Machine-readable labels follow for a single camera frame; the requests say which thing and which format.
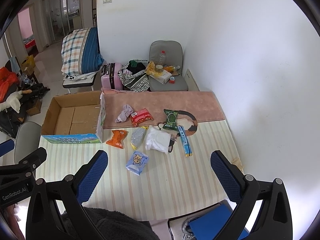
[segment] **patterned bag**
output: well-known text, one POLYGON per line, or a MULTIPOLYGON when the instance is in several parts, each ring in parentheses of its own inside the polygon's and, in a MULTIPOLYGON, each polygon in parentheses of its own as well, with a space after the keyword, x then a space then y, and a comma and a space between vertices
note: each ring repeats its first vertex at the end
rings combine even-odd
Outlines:
MULTIPOLYGON (((135 60, 137 63, 143 63, 146 67, 148 66, 149 61, 148 60, 135 60)), ((130 74, 126 72, 127 67, 129 66, 129 63, 125 66, 123 66, 119 72, 118 76, 122 82, 122 84, 129 88, 132 91, 135 92, 143 92, 149 89, 149 78, 146 74, 145 70, 142 70, 136 74, 130 74)))

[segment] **plastic bottle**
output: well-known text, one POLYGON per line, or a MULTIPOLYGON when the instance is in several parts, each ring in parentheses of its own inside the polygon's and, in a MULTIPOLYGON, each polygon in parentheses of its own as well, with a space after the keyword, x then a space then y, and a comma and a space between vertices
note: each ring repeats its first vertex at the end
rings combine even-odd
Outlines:
POLYGON ((166 59, 167 59, 167 57, 165 55, 165 51, 163 50, 159 55, 159 64, 158 65, 163 66, 166 59))

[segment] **orange item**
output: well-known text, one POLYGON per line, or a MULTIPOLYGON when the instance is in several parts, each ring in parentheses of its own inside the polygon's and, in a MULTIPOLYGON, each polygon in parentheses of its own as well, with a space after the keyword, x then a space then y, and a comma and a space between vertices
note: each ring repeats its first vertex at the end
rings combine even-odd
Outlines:
POLYGON ((113 137, 107 141, 106 144, 123 149, 122 141, 127 136, 128 132, 125 130, 113 130, 113 137))
POLYGON ((164 70, 168 71, 168 72, 173 72, 175 71, 175 68, 173 66, 167 66, 163 68, 164 70))
POLYGON ((10 72, 5 67, 0 68, 0 103, 3 102, 9 87, 14 83, 19 85, 19 79, 17 78, 17 75, 13 72, 10 72))

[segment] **striped tablecloth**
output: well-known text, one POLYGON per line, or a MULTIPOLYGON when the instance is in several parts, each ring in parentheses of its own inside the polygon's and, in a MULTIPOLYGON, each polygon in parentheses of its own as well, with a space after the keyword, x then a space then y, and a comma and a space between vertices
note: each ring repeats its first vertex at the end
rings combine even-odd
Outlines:
MULTIPOLYGON (((198 131, 188 137, 192 157, 185 157, 180 138, 169 155, 140 146, 138 150, 150 157, 140 176, 125 168, 133 153, 130 139, 134 128, 124 130, 128 136, 123 150, 105 143, 51 144, 41 138, 39 146, 47 150, 48 156, 36 177, 47 182, 62 180, 67 174, 75 174, 98 150, 104 150, 108 153, 108 167, 84 206, 116 210, 145 221, 185 215, 226 198, 210 166, 210 155, 215 150, 221 150, 231 162, 239 158, 226 121, 198 124, 198 131)), ((104 130, 104 140, 111 137, 111 130, 104 130)))

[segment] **white stuffed toy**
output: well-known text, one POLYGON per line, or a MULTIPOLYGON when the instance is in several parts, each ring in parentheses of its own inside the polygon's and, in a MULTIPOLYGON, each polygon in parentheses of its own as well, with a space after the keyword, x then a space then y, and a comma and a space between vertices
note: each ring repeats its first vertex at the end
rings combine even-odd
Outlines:
POLYGON ((17 113, 20 112, 20 99, 22 98, 23 94, 30 94, 32 93, 32 90, 25 90, 25 91, 17 91, 17 92, 13 92, 11 95, 8 96, 7 100, 3 103, 0 104, 0 112, 12 107, 12 109, 14 111, 16 111, 17 113))

